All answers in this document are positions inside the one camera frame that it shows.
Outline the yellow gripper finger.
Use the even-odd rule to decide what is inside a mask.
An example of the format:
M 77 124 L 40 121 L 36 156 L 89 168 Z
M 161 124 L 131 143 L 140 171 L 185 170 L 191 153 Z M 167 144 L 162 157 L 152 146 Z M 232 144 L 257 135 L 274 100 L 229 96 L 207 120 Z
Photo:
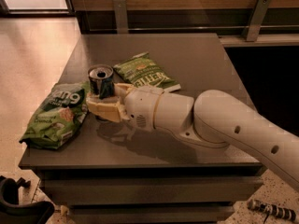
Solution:
M 87 94 L 86 104 L 91 113 L 101 119 L 112 122 L 122 122 L 128 120 L 125 105 L 120 96 L 113 96 L 100 99 L 98 95 Z
M 135 89 L 135 86 L 128 83 L 115 83 L 114 84 L 114 94 L 125 98 L 131 91 Z

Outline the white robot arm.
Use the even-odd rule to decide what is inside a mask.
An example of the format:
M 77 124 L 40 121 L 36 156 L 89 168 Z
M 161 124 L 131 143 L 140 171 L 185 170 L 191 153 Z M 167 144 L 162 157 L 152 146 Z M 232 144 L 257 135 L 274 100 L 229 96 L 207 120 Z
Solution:
M 237 147 L 299 189 L 299 137 L 224 91 L 204 91 L 194 99 L 161 88 L 117 83 L 112 97 L 89 93 L 86 103 L 102 119 L 167 132 L 191 147 Z

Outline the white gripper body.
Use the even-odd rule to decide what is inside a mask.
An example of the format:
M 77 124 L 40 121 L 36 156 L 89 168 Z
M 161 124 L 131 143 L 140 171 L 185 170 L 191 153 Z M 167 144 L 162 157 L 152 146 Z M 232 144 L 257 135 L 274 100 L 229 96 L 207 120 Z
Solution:
M 155 107 L 163 93 L 163 89 L 151 86 L 132 90 L 124 100 L 129 124 L 137 129 L 151 132 L 154 129 Z

